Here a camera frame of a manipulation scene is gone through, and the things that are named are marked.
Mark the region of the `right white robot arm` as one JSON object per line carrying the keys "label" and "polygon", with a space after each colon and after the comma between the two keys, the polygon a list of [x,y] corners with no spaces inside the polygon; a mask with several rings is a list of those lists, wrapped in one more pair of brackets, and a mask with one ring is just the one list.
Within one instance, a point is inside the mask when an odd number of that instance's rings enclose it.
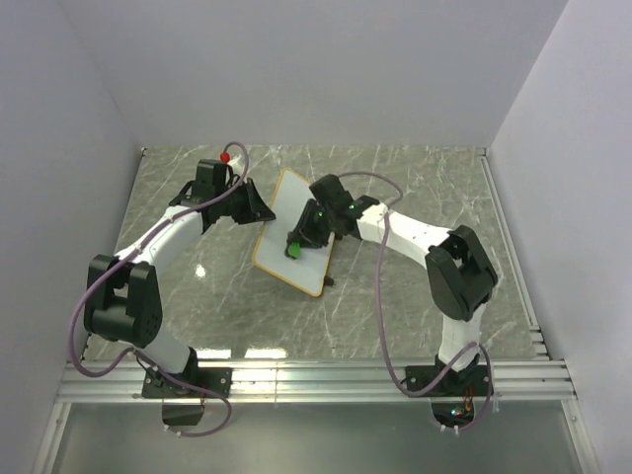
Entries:
{"label": "right white robot arm", "polygon": [[311,198],[287,233],[285,255],[301,258],[303,249],[325,247],[332,236],[353,236],[384,244],[427,272],[434,305],[443,317],[435,374],[438,388],[460,393],[471,380],[468,369],[478,355],[480,325],[498,276],[477,234],[461,225],[453,230],[413,219],[368,196],[333,208]]}

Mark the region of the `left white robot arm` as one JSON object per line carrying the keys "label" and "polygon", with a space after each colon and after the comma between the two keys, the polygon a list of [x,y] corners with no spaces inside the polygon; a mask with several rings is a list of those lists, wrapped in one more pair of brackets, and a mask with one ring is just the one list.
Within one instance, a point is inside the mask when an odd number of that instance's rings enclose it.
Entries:
{"label": "left white robot arm", "polygon": [[89,266],[80,302],[85,330],[147,358],[166,372],[164,383],[178,397],[198,389],[198,356],[163,322],[159,276],[224,216],[239,225],[276,218],[250,178],[231,186],[190,181],[134,244],[115,256],[99,255]]}

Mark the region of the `green whiteboard eraser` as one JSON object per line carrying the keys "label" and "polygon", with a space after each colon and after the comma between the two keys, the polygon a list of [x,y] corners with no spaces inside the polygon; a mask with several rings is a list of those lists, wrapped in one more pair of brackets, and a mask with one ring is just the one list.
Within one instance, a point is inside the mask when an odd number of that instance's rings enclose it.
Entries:
{"label": "green whiteboard eraser", "polygon": [[301,256],[301,246],[298,242],[289,243],[284,251],[284,254],[293,260],[297,260]]}

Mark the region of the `white board with orange frame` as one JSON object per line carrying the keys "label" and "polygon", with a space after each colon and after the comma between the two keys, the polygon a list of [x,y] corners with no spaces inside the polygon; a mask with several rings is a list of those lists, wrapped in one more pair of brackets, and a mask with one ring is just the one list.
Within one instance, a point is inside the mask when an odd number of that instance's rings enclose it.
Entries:
{"label": "white board with orange frame", "polygon": [[334,235],[306,179],[285,168],[276,183],[270,209],[276,218],[264,224],[253,253],[255,267],[318,297],[327,281]]}

